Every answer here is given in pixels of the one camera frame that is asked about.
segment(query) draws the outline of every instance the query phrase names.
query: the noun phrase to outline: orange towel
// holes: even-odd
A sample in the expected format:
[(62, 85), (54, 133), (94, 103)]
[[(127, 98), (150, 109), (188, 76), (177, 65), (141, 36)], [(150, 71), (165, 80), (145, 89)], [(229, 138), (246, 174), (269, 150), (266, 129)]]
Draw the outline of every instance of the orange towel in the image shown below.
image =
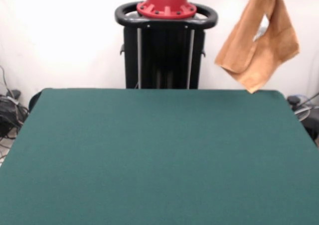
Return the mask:
[[(267, 31), (256, 40), (263, 18)], [(250, 93), (263, 87), (274, 71), (299, 53), (299, 43), (283, 0), (249, 0), (215, 63)]]

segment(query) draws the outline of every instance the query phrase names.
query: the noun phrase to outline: green felt tabletop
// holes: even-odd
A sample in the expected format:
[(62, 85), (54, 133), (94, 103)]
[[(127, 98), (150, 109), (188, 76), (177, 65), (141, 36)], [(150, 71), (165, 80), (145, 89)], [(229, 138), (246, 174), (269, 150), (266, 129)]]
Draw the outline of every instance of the green felt tabletop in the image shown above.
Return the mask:
[(0, 225), (318, 224), (278, 92), (45, 90), (0, 168)]

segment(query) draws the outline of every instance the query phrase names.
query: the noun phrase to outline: red flange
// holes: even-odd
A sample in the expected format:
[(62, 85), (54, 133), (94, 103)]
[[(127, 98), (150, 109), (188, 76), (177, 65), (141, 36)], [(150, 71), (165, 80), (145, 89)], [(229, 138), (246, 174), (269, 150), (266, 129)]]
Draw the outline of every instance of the red flange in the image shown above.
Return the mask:
[(196, 6), (187, 0), (147, 0), (139, 3), (137, 10), (146, 17), (162, 19), (188, 18), (197, 12)]

